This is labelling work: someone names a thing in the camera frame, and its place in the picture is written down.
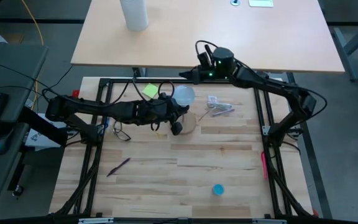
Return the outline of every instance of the white bottle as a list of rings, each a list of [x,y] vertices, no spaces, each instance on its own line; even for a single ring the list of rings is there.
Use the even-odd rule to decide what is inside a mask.
[[[127,28],[142,31],[149,26],[145,0],[120,0]]]

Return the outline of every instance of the desk leg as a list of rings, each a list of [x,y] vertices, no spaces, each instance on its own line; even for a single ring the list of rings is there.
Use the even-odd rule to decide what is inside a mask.
[[[67,141],[67,133],[62,131],[48,121],[42,119],[38,114],[27,107],[23,107],[18,122],[23,122],[55,143],[64,146]]]
[[[333,37],[335,46],[337,48],[339,57],[341,58],[343,67],[345,68],[345,71],[350,76],[350,81],[354,82],[358,80],[358,74],[356,74],[355,70],[353,69],[352,64],[350,63],[349,59],[347,58],[346,51],[344,50],[344,46],[346,45],[346,40],[342,35],[342,32],[339,30],[339,28],[334,28],[331,32],[331,35]]]
[[[135,77],[148,77],[147,68],[132,68]]]
[[[22,177],[22,173],[24,170],[23,159],[24,159],[25,153],[29,150],[34,150],[34,147],[27,147],[23,144],[20,148],[21,155],[19,158],[19,162],[17,163],[15,171],[13,172],[11,181],[9,182],[9,185],[7,186],[7,190],[12,191],[13,196],[18,197],[23,193],[24,188],[19,185],[19,180]]]

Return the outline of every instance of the black metal frame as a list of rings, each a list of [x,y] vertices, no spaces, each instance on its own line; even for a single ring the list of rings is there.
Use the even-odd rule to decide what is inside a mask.
[[[287,73],[288,82],[295,84],[295,77],[292,72]],[[324,218],[332,219],[331,209],[328,204],[327,193],[324,188],[323,178],[321,177],[320,169],[318,167],[318,162],[316,158],[316,153],[314,152],[313,143],[309,133],[309,127],[306,122],[300,124],[303,130],[303,142],[305,144],[306,154],[308,155],[308,160],[310,164],[311,174],[314,180],[314,186],[316,187],[317,197],[320,203],[321,212],[323,213]]]
[[[292,81],[294,81],[293,79],[293,75],[289,74],[288,75],[288,79],[291,79]],[[136,82],[137,83],[161,83],[163,81],[166,81],[167,79],[152,79],[152,78],[137,78]],[[171,80],[174,83],[192,83],[191,81],[188,80]],[[96,96],[96,101],[99,101],[101,99],[101,95],[102,92],[104,90],[104,87],[107,87],[107,95],[106,95],[106,102],[109,102],[111,99],[111,93],[112,93],[112,87],[114,85],[114,83],[126,83],[127,79],[113,79],[113,78],[102,78],[99,81],[99,86],[98,86],[98,92],[97,92],[97,96]],[[209,81],[209,82],[204,82],[200,85],[203,84],[230,84],[228,81],[225,80],[215,80],[215,81]],[[254,90],[255,92],[255,101],[257,104],[257,111],[258,111],[258,116],[259,116],[259,124],[260,124],[260,132],[261,135],[263,136],[263,131],[262,131],[262,126],[265,125],[265,121],[264,121],[264,117],[263,117],[263,111],[262,111],[262,104],[261,104],[261,100],[260,100],[260,95],[259,95],[259,90]],[[272,111],[272,107],[270,104],[270,98],[269,98],[269,94],[267,92],[264,92],[264,98],[265,98],[265,104],[266,104],[266,109],[267,109],[267,114],[268,114],[268,121],[270,124],[272,124],[274,122],[273,120],[273,111]],[[102,123],[106,122],[106,117],[103,117]],[[96,116],[93,116],[92,119],[92,124],[96,124]],[[309,131],[304,130],[304,135],[307,135],[306,137],[304,137],[304,139],[310,140],[310,135],[309,135]],[[265,156],[266,157],[271,157],[270,156],[270,151],[269,151],[269,143],[267,141],[267,138],[263,137],[262,138],[263,141],[263,145],[264,145],[264,152],[265,152]],[[86,208],[84,210],[84,214],[90,214],[91,213],[91,207],[93,204],[93,196],[94,196],[94,190],[96,187],[96,178],[97,178],[97,172],[98,172],[98,166],[99,166],[99,162],[100,162],[100,155],[101,155],[101,148],[103,145],[103,141],[101,141],[100,144],[98,144],[97,148],[96,148],[96,154],[95,154],[95,158],[94,158],[94,164],[95,165],[95,169],[92,175],[92,179],[91,179],[91,187],[89,188],[89,192],[88,192],[88,199],[87,199],[87,204],[86,204]],[[309,152],[308,154],[313,153],[314,154],[314,149],[313,149],[313,145],[310,142],[306,142],[305,141],[305,146],[306,146],[306,150]],[[86,178],[89,178],[89,172],[88,172],[88,164],[90,161],[90,154],[91,154],[91,149],[92,149],[92,145],[87,145],[86,147],[86,151],[85,151],[85,156],[84,156],[84,161],[83,161],[83,167],[81,170],[81,177],[80,177],[80,183],[79,183],[79,188],[81,188],[81,185],[83,185],[83,187],[85,187],[84,185],[87,184],[87,182],[85,182]],[[278,146],[273,146],[273,149],[275,151],[275,155],[276,155],[276,162],[277,162],[277,167],[278,167],[278,174],[280,176],[280,178],[284,181],[285,183],[285,174],[284,174],[284,170],[283,170],[283,163],[282,163],[282,158],[281,158],[281,154],[280,154],[280,149]],[[319,174],[319,170],[318,170],[318,165],[315,162],[311,162],[311,164],[313,164],[314,166],[312,167],[312,172],[313,173],[318,173]],[[282,215],[280,208],[278,206],[278,198],[277,198],[277,191],[276,191],[276,186],[275,186],[275,181],[272,178],[272,174],[270,173],[270,169],[269,167],[268,169],[268,181],[269,181],[269,186],[270,186],[270,193],[272,196],[272,205],[273,205],[273,212],[275,217]],[[322,180],[321,180],[321,175],[313,175],[315,181],[319,182],[322,184]],[[320,189],[324,195],[325,195],[325,191],[324,188]],[[285,213],[287,215],[291,215],[291,206],[288,202],[288,199],[283,195],[284,198],[284,204],[285,204]],[[79,214],[80,213],[80,207],[81,207],[81,199],[82,199],[82,192],[80,192],[80,195],[77,196],[77,198],[75,199],[75,209],[74,209],[74,214]],[[67,214],[68,211],[70,211],[71,207],[66,207],[64,209],[64,211],[59,211],[57,212],[57,214]],[[325,215],[327,215],[328,217],[331,216],[331,212],[329,211],[329,213],[326,211],[326,208],[324,208],[323,211],[324,217]]]

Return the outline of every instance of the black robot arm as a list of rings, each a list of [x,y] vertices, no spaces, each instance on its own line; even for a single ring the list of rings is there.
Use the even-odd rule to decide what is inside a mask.
[[[161,93],[158,99],[135,100],[106,104],[103,102],[72,98],[69,96],[57,96],[50,99],[46,118],[51,121],[65,122],[67,125],[77,128],[81,133],[83,142],[97,144],[100,142],[98,127],[86,124],[75,113],[93,114],[114,118],[124,124],[147,125],[152,130],[158,130],[161,122],[169,122],[173,135],[182,131],[182,126],[177,119],[187,113],[189,106],[181,107],[174,98]]]
[[[316,99],[307,90],[271,79],[266,74],[255,73],[235,59],[234,54],[228,49],[217,47],[213,53],[207,52],[198,55],[201,65],[179,75],[193,81],[194,84],[205,80],[226,79],[236,87],[255,88],[283,96],[288,100],[290,113],[281,122],[267,128],[266,135],[271,144],[281,146],[285,134],[291,127],[312,116]]]

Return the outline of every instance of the wooden tabletop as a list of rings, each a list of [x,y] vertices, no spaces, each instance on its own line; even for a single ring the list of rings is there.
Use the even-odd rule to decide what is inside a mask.
[[[149,26],[129,31],[119,0],[92,0],[71,63],[192,68],[197,40],[234,52],[257,70],[343,73],[317,0],[250,7],[241,0],[146,0]]]
[[[85,77],[80,97],[94,100],[98,83],[99,78]],[[114,84],[112,100],[123,87],[124,84]],[[124,125],[123,131],[132,138],[129,142],[122,142],[113,135],[113,120],[110,120],[104,137],[93,213],[103,212],[107,217],[152,218],[263,218],[265,213],[273,215],[269,183],[264,179],[260,160],[262,142],[253,90],[208,84],[193,88],[196,100],[190,111],[197,120],[207,111],[208,95],[232,104],[235,111],[214,118],[206,115],[187,135],[173,136],[167,124],[161,124],[159,136],[149,125]],[[168,93],[170,87],[163,86],[162,90]],[[121,100],[138,99],[140,97],[130,85]],[[282,119],[288,113],[286,100],[271,95],[271,101],[275,118]],[[91,121],[90,115],[83,114],[82,118]],[[311,212],[300,155],[286,145],[281,151],[288,188]],[[77,187],[84,153],[83,144],[65,149],[51,212],[56,212]],[[128,157],[132,159],[126,165],[106,177]],[[213,195],[214,184],[223,184],[222,196]],[[278,198],[284,211],[280,193]]]

